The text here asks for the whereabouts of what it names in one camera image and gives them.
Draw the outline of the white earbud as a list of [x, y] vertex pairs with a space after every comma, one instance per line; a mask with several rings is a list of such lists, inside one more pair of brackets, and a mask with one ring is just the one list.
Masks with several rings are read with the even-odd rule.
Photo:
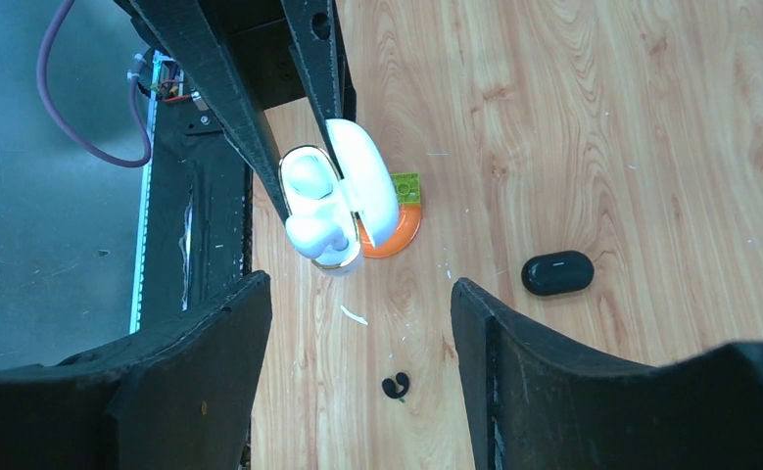
[[316, 215], [290, 215], [285, 224], [295, 249], [308, 259], [319, 258], [327, 249], [342, 252], [349, 247], [340, 225]]
[[299, 195], [321, 200], [332, 194], [332, 178], [323, 163], [314, 156], [306, 155], [292, 161], [288, 166], [289, 186]]

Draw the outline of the white earbud charging case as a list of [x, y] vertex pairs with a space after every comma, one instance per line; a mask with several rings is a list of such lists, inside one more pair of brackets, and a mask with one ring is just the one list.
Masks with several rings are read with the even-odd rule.
[[[337, 161], [333, 162], [328, 151], [318, 146], [296, 147], [279, 162], [279, 182], [288, 217], [316, 215], [332, 219], [342, 227], [349, 240], [346, 250], [327, 249], [319, 258], [309, 258], [323, 273], [342, 276], [359, 267], [363, 260], [358, 222], [362, 221], [371, 245], [379, 247], [396, 230], [399, 204], [391, 175], [369, 134], [360, 125], [343, 118], [332, 118], [326, 125]], [[333, 192], [324, 199], [299, 196], [289, 186], [288, 166], [306, 155], [317, 157], [332, 178]]]

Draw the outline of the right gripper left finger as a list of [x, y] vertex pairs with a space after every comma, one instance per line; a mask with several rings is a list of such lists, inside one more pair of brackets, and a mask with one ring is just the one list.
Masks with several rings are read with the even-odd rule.
[[256, 271], [53, 366], [0, 370], [0, 469], [235, 469], [272, 319]]

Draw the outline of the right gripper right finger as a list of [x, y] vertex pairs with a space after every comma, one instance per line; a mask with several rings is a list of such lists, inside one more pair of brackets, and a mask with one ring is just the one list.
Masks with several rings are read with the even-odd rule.
[[763, 469], [763, 342], [648, 366], [466, 278], [450, 313], [478, 469]]

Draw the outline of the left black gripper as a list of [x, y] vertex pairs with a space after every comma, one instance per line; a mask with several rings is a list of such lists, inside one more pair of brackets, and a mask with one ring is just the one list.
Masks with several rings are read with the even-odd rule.
[[333, 162], [326, 122], [357, 118], [336, 2], [132, 0], [119, 6], [142, 39], [178, 61], [284, 221], [289, 212], [277, 144], [264, 110], [308, 98]]

